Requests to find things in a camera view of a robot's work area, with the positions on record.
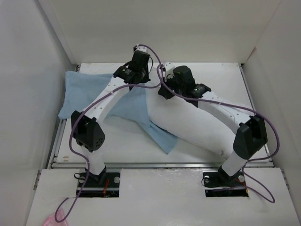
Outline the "white pillow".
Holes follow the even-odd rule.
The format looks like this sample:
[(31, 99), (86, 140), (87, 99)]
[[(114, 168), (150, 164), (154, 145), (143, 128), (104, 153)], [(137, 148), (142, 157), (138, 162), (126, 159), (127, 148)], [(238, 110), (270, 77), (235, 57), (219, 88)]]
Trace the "white pillow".
[(146, 89), (147, 111), (155, 125), (225, 159), (230, 156), (235, 135), (224, 123), (177, 96), (166, 100), (158, 91)]

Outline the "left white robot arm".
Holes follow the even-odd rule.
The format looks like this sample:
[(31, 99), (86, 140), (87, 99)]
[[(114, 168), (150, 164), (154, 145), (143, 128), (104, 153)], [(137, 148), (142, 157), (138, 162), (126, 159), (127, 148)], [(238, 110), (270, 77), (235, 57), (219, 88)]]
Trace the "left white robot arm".
[(147, 53), (146, 47), (138, 47), (131, 61), (120, 66), (113, 73), (104, 90), (91, 105), (83, 110), (85, 114), (74, 111), (71, 115), (71, 125), (74, 128), (73, 138), (89, 160), (86, 173), (90, 183), (96, 187), (105, 183), (106, 166), (99, 150), (105, 140), (105, 134), (101, 128), (103, 120), (134, 85), (149, 81), (149, 59), (150, 54)]

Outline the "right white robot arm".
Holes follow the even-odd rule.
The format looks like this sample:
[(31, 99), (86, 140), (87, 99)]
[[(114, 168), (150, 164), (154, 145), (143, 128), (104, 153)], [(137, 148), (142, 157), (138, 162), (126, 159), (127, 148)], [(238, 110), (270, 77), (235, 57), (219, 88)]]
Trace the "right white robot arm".
[(165, 99), (174, 96), (184, 99), (217, 118), (234, 133), (233, 152), (217, 173), (222, 185), (231, 184), (248, 160), (267, 143), (264, 119), (222, 102), (208, 86), (195, 82), (191, 69), (186, 65), (175, 67), (167, 62), (160, 64), (158, 70), (162, 72), (159, 95)]

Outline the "pink cloth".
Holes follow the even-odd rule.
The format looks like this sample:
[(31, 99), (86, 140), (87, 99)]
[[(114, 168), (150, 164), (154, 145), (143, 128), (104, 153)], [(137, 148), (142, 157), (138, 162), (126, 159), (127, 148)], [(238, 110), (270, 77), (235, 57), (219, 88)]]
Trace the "pink cloth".
[(49, 215), (48, 218), (44, 221), (43, 226), (68, 226), (66, 219), (62, 222), (57, 222), (55, 220), (55, 216), (57, 220), (62, 220), (65, 217), (63, 209), (59, 209), (57, 213)]

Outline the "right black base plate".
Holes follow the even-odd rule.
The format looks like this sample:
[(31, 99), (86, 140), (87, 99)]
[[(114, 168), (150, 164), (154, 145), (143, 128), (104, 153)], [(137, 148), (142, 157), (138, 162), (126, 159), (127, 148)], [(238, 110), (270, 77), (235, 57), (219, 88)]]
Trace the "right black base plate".
[(205, 171), (201, 182), (208, 198), (249, 197), (246, 180), (241, 171), (229, 180), (223, 180), (217, 171)]

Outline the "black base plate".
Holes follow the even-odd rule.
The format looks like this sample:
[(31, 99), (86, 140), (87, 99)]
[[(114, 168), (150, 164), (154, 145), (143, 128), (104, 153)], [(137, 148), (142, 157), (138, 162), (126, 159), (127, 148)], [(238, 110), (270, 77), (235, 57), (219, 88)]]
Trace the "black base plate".
[(208, 198), (249, 197), (246, 180), (241, 171), (229, 180), (223, 180), (217, 171), (205, 171), (201, 182)]
[(106, 172), (100, 181), (89, 176), (79, 197), (81, 198), (118, 198), (120, 172)]

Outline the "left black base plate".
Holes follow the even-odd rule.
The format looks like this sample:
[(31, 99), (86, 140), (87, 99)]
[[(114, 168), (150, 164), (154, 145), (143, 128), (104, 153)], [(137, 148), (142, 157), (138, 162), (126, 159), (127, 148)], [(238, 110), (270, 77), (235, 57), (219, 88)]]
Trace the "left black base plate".
[(106, 172), (100, 181), (89, 176), (79, 197), (81, 198), (118, 198), (120, 172)]

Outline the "aluminium front rail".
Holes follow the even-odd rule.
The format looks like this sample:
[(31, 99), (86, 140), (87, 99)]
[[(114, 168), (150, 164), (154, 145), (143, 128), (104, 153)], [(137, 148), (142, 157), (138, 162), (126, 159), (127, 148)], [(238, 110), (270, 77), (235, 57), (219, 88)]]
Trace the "aluminium front rail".
[[(107, 168), (123, 169), (170, 169), (170, 168), (218, 168), (218, 163), (106, 163)], [(85, 168), (85, 163), (57, 163), (50, 169), (79, 169)]]

